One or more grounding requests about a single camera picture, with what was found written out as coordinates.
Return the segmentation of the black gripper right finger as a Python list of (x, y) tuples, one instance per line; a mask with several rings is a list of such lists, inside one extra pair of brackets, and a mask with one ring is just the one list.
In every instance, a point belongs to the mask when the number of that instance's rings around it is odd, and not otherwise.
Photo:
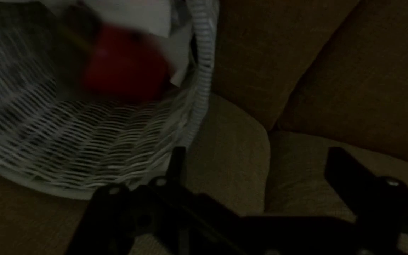
[(347, 151), (330, 148), (325, 179), (356, 216), (360, 250), (373, 255), (407, 255), (398, 248), (408, 236), (408, 186), (376, 176)]

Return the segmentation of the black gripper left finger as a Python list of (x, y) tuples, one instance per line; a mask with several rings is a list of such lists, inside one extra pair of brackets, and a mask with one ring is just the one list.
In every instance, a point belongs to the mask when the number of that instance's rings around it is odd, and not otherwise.
[(122, 183), (99, 188), (65, 255), (129, 255), (146, 236), (170, 255), (242, 255), (228, 230), (237, 216), (183, 186), (186, 154), (174, 148), (167, 172), (135, 190)]

